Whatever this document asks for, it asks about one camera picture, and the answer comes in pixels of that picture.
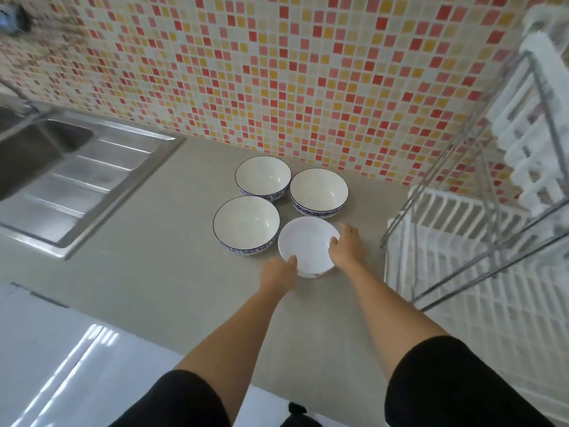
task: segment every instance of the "backsplash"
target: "backsplash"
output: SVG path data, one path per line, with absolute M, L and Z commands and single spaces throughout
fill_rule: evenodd
M 35 98 L 416 184 L 516 48 L 568 0 L 29 0 L 84 42 L 0 75 Z M 509 175 L 493 164 L 500 186 Z M 472 193 L 466 171 L 454 188 Z

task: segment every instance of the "hand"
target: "hand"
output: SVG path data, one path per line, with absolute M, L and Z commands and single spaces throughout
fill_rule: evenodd
M 340 240 L 338 241 L 336 237 L 330 238 L 328 248 L 328 254 L 334 265 L 344 272 L 354 264 L 365 265 L 367 252 L 359 237 L 358 229 L 347 223 L 340 223 L 340 228 L 342 229 Z
M 296 284 L 296 256 L 285 262 L 280 256 L 270 258 L 260 272 L 260 288 L 284 295 Z

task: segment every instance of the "stainless steel sink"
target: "stainless steel sink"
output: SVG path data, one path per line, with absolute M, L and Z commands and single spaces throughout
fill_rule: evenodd
M 0 107 L 0 133 L 21 121 Z M 0 233 L 68 258 L 182 141 L 50 113 L 0 141 Z

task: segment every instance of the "countertop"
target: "countertop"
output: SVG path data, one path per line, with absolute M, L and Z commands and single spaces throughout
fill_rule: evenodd
M 230 317 L 258 287 L 267 251 L 241 257 L 212 231 L 225 201 L 239 195 L 234 172 L 259 152 L 190 137 L 68 261 L 0 238 L 0 278 L 125 331 L 185 353 Z M 284 159 L 293 173 L 310 167 Z M 405 187 L 342 173 L 346 206 L 329 219 L 359 227 L 369 262 Z M 275 203 L 281 226 L 300 215 Z M 276 309 L 252 383 L 351 427 L 381 425 L 386 380 L 357 299 L 337 270 L 299 279 Z

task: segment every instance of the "bowl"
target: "bowl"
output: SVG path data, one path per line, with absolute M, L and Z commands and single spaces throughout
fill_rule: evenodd
M 213 218 L 213 233 L 236 254 L 266 250 L 275 241 L 281 218 L 275 206 L 257 196 L 240 196 L 224 203 Z
M 290 183 L 296 210 L 305 216 L 327 219 L 348 200 L 348 185 L 337 173 L 321 168 L 297 173 Z
M 285 195 L 291 172 L 281 159 L 271 156 L 251 157 L 235 171 L 235 182 L 242 195 L 275 201 Z
M 320 277 L 334 267 L 328 254 L 331 237 L 339 238 L 340 234 L 330 223 L 317 217 L 298 217 L 282 228 L 279 252 L 285 261 L 296 255 L 299 276 Z

